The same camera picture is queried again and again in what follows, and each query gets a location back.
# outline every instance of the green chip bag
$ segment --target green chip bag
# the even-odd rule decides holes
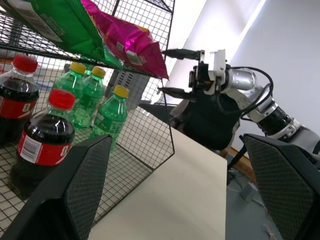
[[[80,0],[1,0],[15,18],[64,51],[123,69],[108,51]]]

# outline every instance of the cola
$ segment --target cola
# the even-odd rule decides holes
[[[13,90],[18,88],[18,83],[21,86],[21,91]],[[38,97],[38,89],[25,80],[9,78],[0,86],[0,106],[2,106],[4,99],[23,104],[23,113],[20,114],[20,116],[17,115],[17,118],[0,115],[0,146],[8,143],[18,143],[24,126],[29,120],[33,108],[36,105]],[[11,105],[8,110],[10,112],[6,111],[6,113],[10,116],[15,114],[14,106]]]
[[[33,73],[35,59],[18,54],[13,68],[0,75],[0,147],[17,143],[39,97]]]
[[[67,156],[75,137],[70,120],[74,102],[73,94],[54,89],[47,108],[25,124],[9,174],[9,186],[20,198],[28,198]]]

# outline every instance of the metal wire rack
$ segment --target metal wire rack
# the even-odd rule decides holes
[[[148,28],[155,40],[160,43],[161,49],[167,49],[174,0],[95,0],[95,3],[106,13]],[[106,70],[103,84],[108,88],[115,73],[109,66],[94,60],[82,59],[78,54],[62,51],[53,43],[0,12],[1,27],[0,74],[11,69],[12,58],[17,53],[32,55],[38,61],[34,78],[39,89],[39,99],[34,113],[47,106],[53,83],[65,73],[65,65],[71,61],[103,67]],[[175,153],[170,126],[140,108],[139,104],[133,104],[141,100],[155,102],[159,99],[160,95],[157,93],[158,87],[163,86],[162,80],[147,74],[150,78],[148,77],[148,81],[143,84],[145,77],[142,75],[146,75],[145,72],[127,66],[125,70],[135,73],[133,76],[137,82],[131,90],[135,99],[127,102],[130,111],[118,137],[117,146],[109,157],[104,189],[93,225]],[[90,128],[77,131],[73,144],[87,139],[90,133]],[[15,145],[0,148],[0,237],[26,202],[7,187],[15,157]]]
[[[165,50],[168,45],[173,14],[163,0],[96,0],[94,2],[108,14],[148,28],[152,32],[153,38],[160,43],[160,48]],[[173,6],[173,0],[166,0],[166,2]],[[83,58],[80,54],[62,50],[3,11],[0,11],[0,48],[111,69],[115,68],[88,57]],[[123,65],[124,71],[156,77],[152,73],[130,66],[122,59],[118,58],[118,60]]]

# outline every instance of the white table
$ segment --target white table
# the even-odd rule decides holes
[[[173,131],[175,155],[92,230],[89,240],[224,240],[227,161]]]

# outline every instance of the wooden edge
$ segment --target wooden edge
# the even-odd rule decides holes
[[[226,151],[232,155],[238,153],[233,147],[226,149]],[[239,162],[234,166],[239,172],[246,175],[255,185],[257,185],[257,179],[251,166],[249,158],[243,156]]]

